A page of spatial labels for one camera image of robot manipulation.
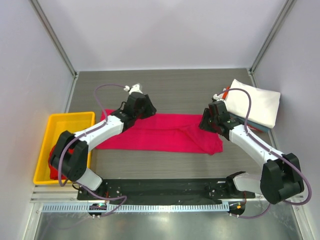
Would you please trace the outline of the pink t-shirt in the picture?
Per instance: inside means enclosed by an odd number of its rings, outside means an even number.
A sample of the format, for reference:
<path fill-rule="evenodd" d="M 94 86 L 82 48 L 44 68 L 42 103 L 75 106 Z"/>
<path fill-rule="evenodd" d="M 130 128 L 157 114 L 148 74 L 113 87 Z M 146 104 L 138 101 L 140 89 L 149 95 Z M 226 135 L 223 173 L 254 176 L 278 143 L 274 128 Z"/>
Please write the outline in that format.
<path fill-rule="evenodd" d="M 223 152 L 218 134 L 199 128 L 201 114 L 156 113 L 99 144 L 98 150 L 157 151 L 214 155 Z"/>

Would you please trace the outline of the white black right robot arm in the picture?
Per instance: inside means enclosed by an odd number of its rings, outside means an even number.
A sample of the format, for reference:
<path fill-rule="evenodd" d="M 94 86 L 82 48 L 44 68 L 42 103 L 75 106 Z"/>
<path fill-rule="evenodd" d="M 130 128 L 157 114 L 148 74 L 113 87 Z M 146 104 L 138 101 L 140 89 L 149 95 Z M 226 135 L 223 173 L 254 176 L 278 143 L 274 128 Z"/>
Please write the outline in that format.
<path fill-rule="evenodd" d="M 231 118 L 223 101 L 214 100 L 204 109 L 201 130 L 223 136 L 244 150 L 261 168 L 261 174 L 251 175 L 245 171 L 233 173 L 226 178 L 225 191 L 237 198 L 244 191 L 263 195 L 271 204 L 285 201 L 305 190 L 299 175 L 299 159 L 293 154 L 284 154 L 257 137 L 244 122 Z"/>

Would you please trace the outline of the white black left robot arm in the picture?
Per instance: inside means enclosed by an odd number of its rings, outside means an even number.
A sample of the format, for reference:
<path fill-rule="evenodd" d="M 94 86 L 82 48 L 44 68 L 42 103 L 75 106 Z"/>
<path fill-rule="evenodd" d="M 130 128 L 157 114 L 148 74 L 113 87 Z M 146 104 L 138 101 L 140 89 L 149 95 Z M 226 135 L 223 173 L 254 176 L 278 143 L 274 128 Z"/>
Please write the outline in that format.
<path fill-rule="evenodd" d="M 58 177 L 76 182 L 88 189 L 95 200 L 106 195 L 103 179 L 87 166 L 88 153 L 104 141 L 124 133 L 134 126 L 137 120 L 156 114 L 150 97 L 140 92 L 131 93 L 123 108 L 111 112 L 106 119 L 82 131 L 60 134 L 49 164 L 58 171 Z"/>

